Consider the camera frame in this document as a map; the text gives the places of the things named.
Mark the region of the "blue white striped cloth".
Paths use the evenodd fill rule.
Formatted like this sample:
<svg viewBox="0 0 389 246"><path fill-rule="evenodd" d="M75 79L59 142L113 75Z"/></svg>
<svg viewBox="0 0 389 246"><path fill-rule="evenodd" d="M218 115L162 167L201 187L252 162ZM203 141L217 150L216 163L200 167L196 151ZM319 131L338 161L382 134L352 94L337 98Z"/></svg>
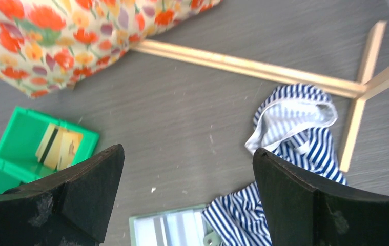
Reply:
<svg viewBox="0 0 389 246"><path fill-rule="evenodd" d="M329 130L338 118L331 96L312 85L277 87L259 106L245 148L264 148L278 157L335 182L339 170ZM202 217L220 237L220 245L271 245L257 184L215 198Z"/></svg>

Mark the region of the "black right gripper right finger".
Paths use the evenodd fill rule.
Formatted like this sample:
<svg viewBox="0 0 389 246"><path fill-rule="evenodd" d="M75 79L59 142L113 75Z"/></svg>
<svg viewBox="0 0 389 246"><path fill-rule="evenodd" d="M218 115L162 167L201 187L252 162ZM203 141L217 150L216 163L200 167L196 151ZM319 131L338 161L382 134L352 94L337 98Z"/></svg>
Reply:
<svg viewBox="0 0 389 246"><path fill-rule="evenodd" d="M253 171L273 245L389 245L389 196L332 181L263 148Z"/></svg>

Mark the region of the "green card holder wallet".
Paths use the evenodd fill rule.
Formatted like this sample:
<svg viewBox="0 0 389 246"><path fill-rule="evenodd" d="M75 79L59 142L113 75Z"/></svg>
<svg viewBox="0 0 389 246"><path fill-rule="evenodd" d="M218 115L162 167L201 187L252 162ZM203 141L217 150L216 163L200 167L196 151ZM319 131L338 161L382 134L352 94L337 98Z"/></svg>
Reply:
<svg viewBox="0 0 389 246"><path fill-rule="evenodd" d="M203 219L200 204L129 218L131 245L224 245Z"/></svg>

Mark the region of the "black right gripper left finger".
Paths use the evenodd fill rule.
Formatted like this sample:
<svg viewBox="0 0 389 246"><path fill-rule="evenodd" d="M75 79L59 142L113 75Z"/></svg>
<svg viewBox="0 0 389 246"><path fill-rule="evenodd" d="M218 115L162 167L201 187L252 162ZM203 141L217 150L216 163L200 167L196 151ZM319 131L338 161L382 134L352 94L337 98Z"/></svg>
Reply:
<svg viewBox="0 0 389 246"><path fill-rule="evenodd" d="M99 245L125 161L113 145L69 168L0 194L0 245Z"/></svg>

